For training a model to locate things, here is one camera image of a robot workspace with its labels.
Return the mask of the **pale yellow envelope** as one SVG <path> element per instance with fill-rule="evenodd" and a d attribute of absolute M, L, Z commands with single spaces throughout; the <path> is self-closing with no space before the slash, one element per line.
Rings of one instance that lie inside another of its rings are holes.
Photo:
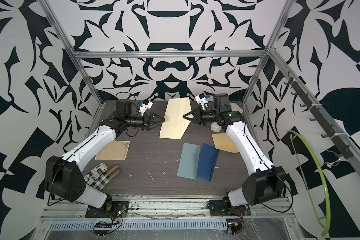
<path fill-rule="evenodd" d="M 162 123 L 160 138 L 179 140 L 183 137 L 190 121 L 184 119 L 184 115 L 191 111 L 189 98 L 177 98 L 168 100 L 165 122 Z"/>

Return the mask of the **tan yellow envelope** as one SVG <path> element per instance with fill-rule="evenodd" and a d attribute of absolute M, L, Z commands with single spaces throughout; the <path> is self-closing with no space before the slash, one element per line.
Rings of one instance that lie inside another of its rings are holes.
<path fill-rule="evenodd" d="M 217 150 L 239 153 L 239 150 L 233 140 L 226 134 L 212 134 L 214 146 Z"/>

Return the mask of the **cream letter paper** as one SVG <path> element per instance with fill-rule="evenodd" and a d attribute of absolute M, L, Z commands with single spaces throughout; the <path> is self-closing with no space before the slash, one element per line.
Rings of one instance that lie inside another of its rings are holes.
<path fill-rule="evenodd" d="M 127 157 L 130 141 L 112 141 L 97 153 L 97 161 L 124 161 Z"/>

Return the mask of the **light blue envelope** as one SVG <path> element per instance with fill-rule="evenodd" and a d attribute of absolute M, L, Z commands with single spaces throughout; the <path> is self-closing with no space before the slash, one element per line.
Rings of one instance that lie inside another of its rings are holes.
<path fill-rule="evenodd" d="M 194 144 L 183 144 L 180 164 L 177 176 L 186 179 L 197 179 L 198 164 L 201 146 Z"/>

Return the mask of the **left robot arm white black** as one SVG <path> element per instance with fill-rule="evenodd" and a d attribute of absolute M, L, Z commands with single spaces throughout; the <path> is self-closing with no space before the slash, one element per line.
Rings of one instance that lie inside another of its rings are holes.
<path fill-rule="evenodd" d="M 50 195 L 101 211 L 111 211 L 111 196 L 89 186 L 82 171 L 98 152 L 128 128 L 148 131 L 165 122 L 164 117 L 154 112 L 147 113 L 153 102 L 144 100 L 135 115 L 132 112 L 133 104 L 131 100 L 117 100 L 115 111 L 102 120 L 89 137 L 62 156 L 52 156 L 47 160 L 45 190 Z"/>

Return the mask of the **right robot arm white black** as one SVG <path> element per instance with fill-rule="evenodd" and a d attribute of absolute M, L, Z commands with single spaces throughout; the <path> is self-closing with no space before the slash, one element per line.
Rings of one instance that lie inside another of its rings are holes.
<path fill-rule="evenodd" d="M 230 104 L 228 94 L 200 94 L 195 100 L 198 107 L 183 118 L 203 126 L 217 123 L 238 148 L 248 170 L 249 177 L 242 186 L 228 193 L 230 206 L 253 206 L 279 198 L 285 187 L 285 170 L 265 156 L 242 113 Z"/>

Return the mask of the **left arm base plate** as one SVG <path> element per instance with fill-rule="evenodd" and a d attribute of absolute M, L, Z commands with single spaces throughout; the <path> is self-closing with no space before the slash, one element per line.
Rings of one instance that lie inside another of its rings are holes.
<path fill-rule="evenodd" d="M 114 217 L 118 214 L 123 215 L 128 212 L 129 204 L 129 201 L 112 201 L 106 202 L 105 205 L 100 208 L 89 206 L 85 217 L 88 219 L 94 219 Z"/>

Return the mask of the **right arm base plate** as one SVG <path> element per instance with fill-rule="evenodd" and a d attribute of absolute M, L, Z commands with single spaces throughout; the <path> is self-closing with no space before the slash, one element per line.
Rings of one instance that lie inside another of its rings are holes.
<path fill-rule="evenodd" d="M 222 200 L 210 200 L 207 204 L 210 215 L 214 217 L 223 216 L 251 216 L 249 205 L 241 205 L 233 207 L 228 198 L 224 197 Z"/>

